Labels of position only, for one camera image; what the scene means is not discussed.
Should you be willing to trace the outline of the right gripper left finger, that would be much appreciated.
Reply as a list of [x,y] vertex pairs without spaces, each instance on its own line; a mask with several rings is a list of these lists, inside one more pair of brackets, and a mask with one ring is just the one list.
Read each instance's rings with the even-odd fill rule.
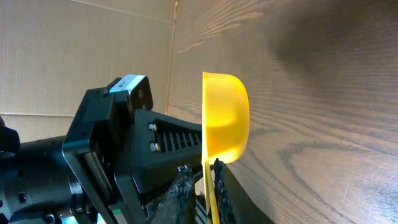
[[192,224],[195,222],[196,194],[190,164],[179,166],[178,174],[150,219],[154,224]]

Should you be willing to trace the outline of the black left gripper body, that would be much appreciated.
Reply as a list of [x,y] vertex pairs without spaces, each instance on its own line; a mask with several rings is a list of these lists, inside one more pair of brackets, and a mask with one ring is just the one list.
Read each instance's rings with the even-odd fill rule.
[[133,114],[129,92],[111,91],[116,84],[86,91],[62,145],[68,166],[106,223],[118,222],[109,208],[119,193],[114,168]]

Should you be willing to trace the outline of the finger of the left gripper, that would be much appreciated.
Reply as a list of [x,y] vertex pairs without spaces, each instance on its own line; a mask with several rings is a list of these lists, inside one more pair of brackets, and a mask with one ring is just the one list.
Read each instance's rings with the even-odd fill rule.
[[200,124],[149,110],[134,113],[131,172],[137,191],[148,195],[174,180],[176,169],[201,165]]

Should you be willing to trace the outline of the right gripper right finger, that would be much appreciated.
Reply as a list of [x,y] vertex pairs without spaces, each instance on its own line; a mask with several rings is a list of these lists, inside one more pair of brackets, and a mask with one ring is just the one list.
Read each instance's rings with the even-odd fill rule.
[[251,200],[228,166],[215,160],[215,194],[220,222],[226,224],[274,224]]

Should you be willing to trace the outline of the yellow measuring scoop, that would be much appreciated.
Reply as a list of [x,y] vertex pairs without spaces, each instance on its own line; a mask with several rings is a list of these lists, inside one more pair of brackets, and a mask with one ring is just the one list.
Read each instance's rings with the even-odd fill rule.
[[210,165],[217,159],[227,164],[234,162],[246,149],[249,100],[240,79],[229,74],[203,72],[201,126],[206,213],[209,223],[219,223]]

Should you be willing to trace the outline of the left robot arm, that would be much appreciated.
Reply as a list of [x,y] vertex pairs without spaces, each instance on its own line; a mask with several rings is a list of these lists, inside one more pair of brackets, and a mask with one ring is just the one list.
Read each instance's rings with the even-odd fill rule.
[[21,142],[1,126],[1,222],[144,223],[180,166],[201,170],[199,124],[151,110],[148,82],[88,90],[64,136]]

